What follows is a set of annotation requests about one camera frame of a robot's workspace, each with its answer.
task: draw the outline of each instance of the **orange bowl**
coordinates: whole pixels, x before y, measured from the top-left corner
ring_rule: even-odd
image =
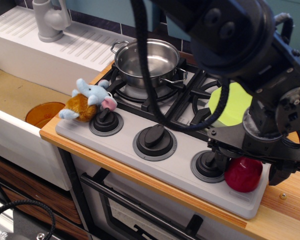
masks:
[[[56,101],[39,104],[26,114],[25,121],[41,129],[64,107],[64,103]]]

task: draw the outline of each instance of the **black cable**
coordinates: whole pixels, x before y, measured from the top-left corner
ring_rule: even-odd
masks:
[[[296,134],[298,135],[299,142],[300,142],[300,130],[296,131]],[[282,138],[282,143],[284,145],[286,145],[288,148],[291,148],[291,149],[300,149],[300,143],[295,143],[295,142],[291,141],[288,138]]]
[[[134,21],[135,21],[135,30],[136,30],[136,39],[138,46],[138,54],[140,60],[140,68],[142,72],[142,77],[145,85],[146,92],[149,97],[150,104],[152,106],[152,111],[158,122],[172,130],[179,132],[191,132],[198,131],[209,127],[214,123],[222,114],[223,110],[226,107],[228,96],[229,96],[229,79],[222,79],[222,89],[219,103],[216,107],[214,113],[207,120],[191,126],[179,126],[173,122],[170,122],[166,117],[161,113],[159,106],[155,98],[155,89],[152,86],[152,81],[150,80],[150,73],[148,69],[148,50],[147,50],[147,40],[148,40],[148,21],[147,21],[147,12],[143,0],[130,0]]]
[[[274,17],[275,25],[278,26],[283,23],[281,30],[281,37],[286,44],[290,43],[291,35],[294,29],[294,20],[289,13],[282,12]]]
[[[4,211],[6,211],[10,208],[13,208],[13,207],[16,207],[19,205],[35,205],[35,206],[41,207],[47,211],[47,213],[51,217],[52,224],[51,224],[50,232],[47,233],[47,235],[44,237],[43,240],[49,240],[52,237],[52,234],[54,233],[54,231],[56,229],[56,219],[55,219],[54,213],[52,212],[51,208],[48,207],[47,205],[43,204],[42,202],[35,201],[35,200],[17,200],[17,201],[12,201],[5,205],[2,205],[0,207],[0,214],[2,214]]]

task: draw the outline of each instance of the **stainless steel pot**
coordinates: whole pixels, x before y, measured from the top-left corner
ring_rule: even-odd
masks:
[[[127,44],[115,51],[115,45],[122,43]],[[145,84],[140,68],[137,42],[115,42],[111,47],[111,51],[115,53],[114,62],[119,69],[119,74],[122,79],[130,86],[144,89]],[[148,39],[147,51],[150,79],[154,88],[166,83],[182,83],[187,78],[188,73],[177,67],[180,55],[173,45],[158,39]],[[171,79],[177,70],[183,72],[184,78],[173,81]]]

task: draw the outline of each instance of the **gray faucet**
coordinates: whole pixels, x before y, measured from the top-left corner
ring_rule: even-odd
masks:
[[[59,0],[59,3],[61,10],[54,10],[51,0],[33,0],[32,2],[39,30],[38,36],[45,43],[62,38],[63,30],[71,24],[66,0]]]

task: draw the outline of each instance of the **blue stuffed elephant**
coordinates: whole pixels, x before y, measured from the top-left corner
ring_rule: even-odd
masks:
[[[98,85],[87,84],[82,78],[76,81],[77,89],[72,91],[72,98],[59,112],[59,117],[66,120],[78,119],[87,122],[97,113],[97,106],[113,111],[117,107],[116,100],[109,96],[109,82],[100,80]]]

